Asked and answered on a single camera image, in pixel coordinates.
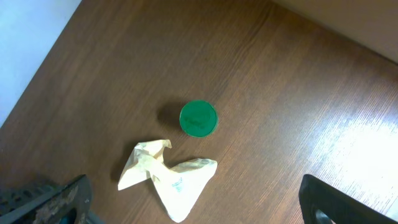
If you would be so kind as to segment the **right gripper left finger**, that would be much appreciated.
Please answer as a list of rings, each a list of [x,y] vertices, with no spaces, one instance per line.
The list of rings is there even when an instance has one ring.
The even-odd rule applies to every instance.
[[[79,175],[29,203],[1,216],[1,223],[71,223],[92,222],[92,189],[86,175]]]

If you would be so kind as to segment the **grey plastic basket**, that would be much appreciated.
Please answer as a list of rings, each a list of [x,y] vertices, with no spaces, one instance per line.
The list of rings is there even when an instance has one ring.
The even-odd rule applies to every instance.
[[[23,206],[35,198],[51,192],[58,184],[51,182],[35,182],[21,188],[1,190],[1,216]]]

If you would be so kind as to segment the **green-lidded jar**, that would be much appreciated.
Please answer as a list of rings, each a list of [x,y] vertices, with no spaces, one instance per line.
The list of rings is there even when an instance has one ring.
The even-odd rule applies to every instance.
[[[214,133],[218,120],[213,105],[204,100],[189,101],[182,107],[179,116],[181,129],[195,138],[205,138]]]

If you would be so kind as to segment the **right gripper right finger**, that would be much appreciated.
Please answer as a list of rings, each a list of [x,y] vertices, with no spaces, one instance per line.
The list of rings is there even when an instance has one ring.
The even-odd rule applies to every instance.
[[[298,197],[305,224],[397,224],[310,174],[303,176]]]

